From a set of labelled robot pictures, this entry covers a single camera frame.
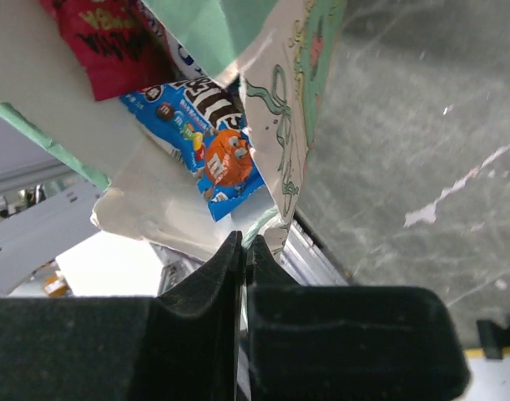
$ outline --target candy bag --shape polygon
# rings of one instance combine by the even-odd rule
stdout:
[[[206,76],[177,39],[168,32],[162,23],[141,0],[125,0],[132,14],[147,28],[166,50],[169,58],[186,79],[197,79]]]
[[[179,151],[215,221],[264,184],[243,132],[244,115],[211,79],[153,86],[121,101],[168,153]]]
[[[45,0],[40,3],[49,11]],[[86,68],[95,100],[174,80],[165,52],[120,0],[52,0],[60,36]]]

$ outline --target paper bag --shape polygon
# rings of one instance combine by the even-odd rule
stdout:
[[[227,86],[241,76],[253,158],[267,189],[213,222],[193,177],[142,135],[123,105],[93,102],[83,70],[30,0],[0,2],[0,109],[18,110],[22,116],[8,119],[33,127],[26,133],[33,139],[49,138],[46,148],[63,150],[58,157],[110,177],[93,217],[104,230],[205,260],[231,230],[264,225],[278,254],[305,174],[344,1],[145,3],[214,81]]]

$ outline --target green ribbon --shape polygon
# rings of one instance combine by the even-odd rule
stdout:
[[[294,184],[291,178],[292,152],[286,152],[289,147],[292,147],[294,137],[291,134],[291,107],[286,101],[285,71],[279,64],[275,65],[271,80],[271,92],[266,88],[255,86],[247,80],[245,82],[247,86],[247,96],[251,98],[261,98],[270,113],[280,117],[275,135],[277,143],[282,148],[282,156],[280,157],[280,164],[277,171],[281,172],[284,170],[284,174],[282,175],[282,194],[285,196],[283,217],[286,217],[288,213],[290,213],[294,196],[299,195],[299,187]],[[282,90],[282,97],[279,96],[279,89]]]

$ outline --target gray tabletop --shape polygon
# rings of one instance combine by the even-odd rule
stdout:
[[[429,287],[463,344],[510,312],[510,0],[351,0],[300,211],[362,284]]]

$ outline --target yellow candy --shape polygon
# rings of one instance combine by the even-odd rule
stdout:
[[[201,149],[201,146],[203,144],[203,135],[200,132],[197,132],[192,142],[194,144],[195,151]]]

